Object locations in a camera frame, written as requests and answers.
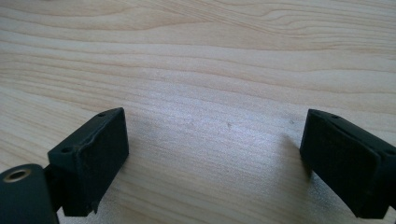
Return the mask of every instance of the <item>black plastic bracket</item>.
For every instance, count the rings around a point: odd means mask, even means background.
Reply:
[[[396,148],[336,115],[310,109],[300,153],[356,217],[396,208]]]
[[[129,154],[123,108],[102,112],[48,153],[42,169],[26,164],[0,174],[2,223],[59,223],[97,211]]]

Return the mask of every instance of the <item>mounting hole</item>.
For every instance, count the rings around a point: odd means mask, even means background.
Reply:
[[[396,155],[396,152],[393,150],[386,150],[385,152],[392,156]]]
[[[31,173],[29,169],[20,169],[12,172],[11,174],[7,175],[3,181],[6,183],[14,183],[24,179]]]
[[[71,147],[64,147],[64,148],[62,148],[62,150],[61,150],[62,153],[69,153],[69,152],[71,152],[71,151],[72,151],[72,148],[71,148]]]

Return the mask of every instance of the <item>light wood surface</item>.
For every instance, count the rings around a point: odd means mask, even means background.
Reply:
[[[308,108],[396,145],[394,0],[2,0],[0,171],[98,112],[130,157],[97,215],[62,223],[357,219],[299,145]]]

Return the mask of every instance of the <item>wood grain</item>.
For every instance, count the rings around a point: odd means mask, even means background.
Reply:
[[[393,0],[2,0],[0,170],[123,106],[131,155],[62,223],[357,219],[299,145],[308,108],[396,145]]]

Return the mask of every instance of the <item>textured plastic surface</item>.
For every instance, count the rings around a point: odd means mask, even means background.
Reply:
[[[395,203],[396,148],[333,114],[310,109],[301,156],[356,217],[383,218]]]
[[[64,181],[64,214],[85,217],[98,204],[128,154],[122,108],[98,114],[49,152],[54,175]]]

